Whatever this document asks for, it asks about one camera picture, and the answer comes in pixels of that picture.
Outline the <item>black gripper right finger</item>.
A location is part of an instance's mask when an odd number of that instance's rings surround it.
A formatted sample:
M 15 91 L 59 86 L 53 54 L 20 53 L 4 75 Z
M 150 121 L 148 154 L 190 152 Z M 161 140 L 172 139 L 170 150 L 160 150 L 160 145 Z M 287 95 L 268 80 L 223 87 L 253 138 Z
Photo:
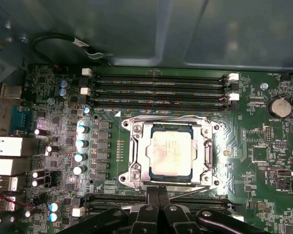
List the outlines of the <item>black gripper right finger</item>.
M 196 215 L 187 207 L 172 205 L 166 186 L 159 186 L 159 204 L 174 234 L 267 234 L 258 227 L 212 209 L 199 210 Z

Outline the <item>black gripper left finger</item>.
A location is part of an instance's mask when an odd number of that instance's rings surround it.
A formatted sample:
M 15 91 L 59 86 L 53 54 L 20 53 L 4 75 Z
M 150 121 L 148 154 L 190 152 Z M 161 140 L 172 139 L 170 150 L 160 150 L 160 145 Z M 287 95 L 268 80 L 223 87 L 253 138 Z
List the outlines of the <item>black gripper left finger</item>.
M 146 202 L 129 213 L 113 208 L 61 231 L 62 234 L 155 234 L 160 208 L 160 187 L 148 187 Z

